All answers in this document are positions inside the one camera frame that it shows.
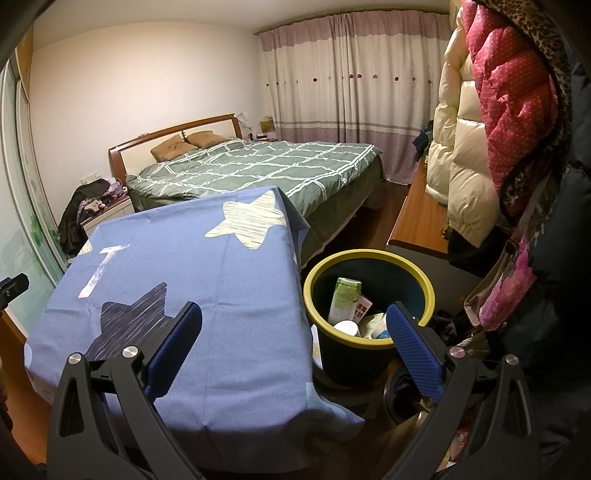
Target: ceiling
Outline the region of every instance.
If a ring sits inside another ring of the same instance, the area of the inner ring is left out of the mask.
[[[35,49],[89,30],[135,22],[190,21],[254,33],[310,15],[383,6],[445,12],[449,0],[56,0],[35,22]]]

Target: trash can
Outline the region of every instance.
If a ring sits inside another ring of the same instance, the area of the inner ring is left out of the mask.
[[[309,319],[318,328],[324,372],[342,386],[365,387],[384,372],[394,358],[395,346],[390,338],[369,340],[347,335],[326,321],[339,277],[362,283],[362,294],[373,302],[368,315],[385,312],[398,300],[421,326],[431,319],[435,293],[416,265],[381,250],[339,252],[310,271],[304,283],[304,303]]]

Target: blue tablecloth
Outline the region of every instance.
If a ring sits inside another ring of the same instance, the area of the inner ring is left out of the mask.
[[[129,325],[152,328],[193,301],[203,329],[169,393],[155,402],[166,425],[203,468],[305,468],[308,432],[346,440],[363,425],[313,387],[298,261],[307,228],[276,187],[101,223],[25,345],[35,390],[52,402],[72,352],[110,355],[137,338]]]

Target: dark blue star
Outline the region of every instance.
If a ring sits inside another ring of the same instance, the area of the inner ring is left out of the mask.
[[[165,299],[166,283],[161,283],[132,305],[104,303],[100,313],[101,334],[85,353],[86,359],[89,362],[107,360],[126,346],[140,346],[153,328],[162,327],[173,319],[164,314]]]

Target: brown pillow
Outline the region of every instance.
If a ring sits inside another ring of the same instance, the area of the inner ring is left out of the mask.
[[[199,148],[209,148],[230,140],[228,137],[216,135],[213,130],[195,132],[187,136],[187,142]]]
[[[168,160],[174,160],[181,155],[196,150],[193,145],[183,142],[180,135],[175,135],[168,140],[162,142],[160,145],[156,145],[150,153],[156,159],[157,162],[163,162]]]

